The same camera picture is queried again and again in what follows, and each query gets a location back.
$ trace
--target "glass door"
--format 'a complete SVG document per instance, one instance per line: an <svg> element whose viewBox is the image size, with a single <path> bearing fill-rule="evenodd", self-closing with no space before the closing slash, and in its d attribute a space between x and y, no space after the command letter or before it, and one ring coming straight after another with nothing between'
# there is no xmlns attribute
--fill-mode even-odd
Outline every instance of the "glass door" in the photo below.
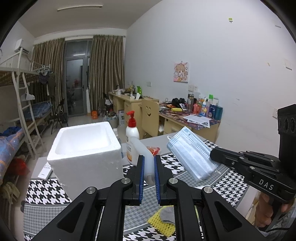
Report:
<svg viewBox="0 0 296 241"><path fill-rule="evenodd" d="M66 42L64 58L65 109L69 116L86 115L86 88L91 41Z"/></svg>
<svg viewBox="0 0 296 241"><path fill-rule="evenodd" d="M67 60L66 89L68 114L84 114L83 59Z"/></svg>

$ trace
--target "hand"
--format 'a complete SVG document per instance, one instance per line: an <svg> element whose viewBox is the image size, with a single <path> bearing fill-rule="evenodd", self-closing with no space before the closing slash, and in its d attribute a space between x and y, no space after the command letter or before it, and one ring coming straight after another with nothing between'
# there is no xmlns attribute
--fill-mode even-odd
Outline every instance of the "hand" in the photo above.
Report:
<svg viewBox="0 0 296 241"><path fill-rule="evenodd" d="M268 202L269 196L261 193L255 212L255 225L259 228L263 228L271 223L271 217L274 212L272 210L272 206L269 205ZM283 204L281 206L281 212L284 213L288 211L292 207L292 205L293 202L289 204Z"/></svg>

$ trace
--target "air conditioner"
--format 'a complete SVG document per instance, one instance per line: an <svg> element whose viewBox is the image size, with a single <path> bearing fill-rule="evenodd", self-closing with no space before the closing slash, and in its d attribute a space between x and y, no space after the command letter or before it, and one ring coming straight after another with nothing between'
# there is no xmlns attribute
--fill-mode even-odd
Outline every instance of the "air conditioner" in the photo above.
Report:
<svg viewBox="0 0 296 241"><path fill-rule="evenodd" d="M19 39L19 40L17 40L17 43L16 43L16 45L15 45L15 52L18 52L18 51L20 51L20 49L21 49L21 47L23 48L22 49L22 51L24 52L24 53L29 53L29 50L26 50L25 48L24 48L24 46L23 46L23 42L24 42L24 40L23 39Z"/></svg>

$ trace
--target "gray sock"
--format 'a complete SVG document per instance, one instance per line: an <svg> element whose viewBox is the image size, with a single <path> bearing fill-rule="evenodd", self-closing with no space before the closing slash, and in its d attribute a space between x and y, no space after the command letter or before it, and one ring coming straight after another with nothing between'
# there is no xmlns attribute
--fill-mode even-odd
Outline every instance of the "gray sock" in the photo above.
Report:
<svg viewBox="0 0 296 241"><path fill-rule="evenodd" d="M164 223L175 225L174 207L165 207L159 213L160 220Z"/></svg>

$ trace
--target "remote control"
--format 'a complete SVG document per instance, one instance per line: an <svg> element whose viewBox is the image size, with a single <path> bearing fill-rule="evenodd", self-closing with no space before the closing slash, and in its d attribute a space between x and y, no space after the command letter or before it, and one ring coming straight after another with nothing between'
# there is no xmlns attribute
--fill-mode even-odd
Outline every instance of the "remote control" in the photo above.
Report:
<svg viewBox="0 0 296 241"><path fill-rule="evenodd" d="M42 168L41 172L39 173L38 177L40 179L43 179L43 180L47 180L49 175L51 174L52 172L52 167L50 166L50 164L47 162L45 164L45 166Z"/></svg>

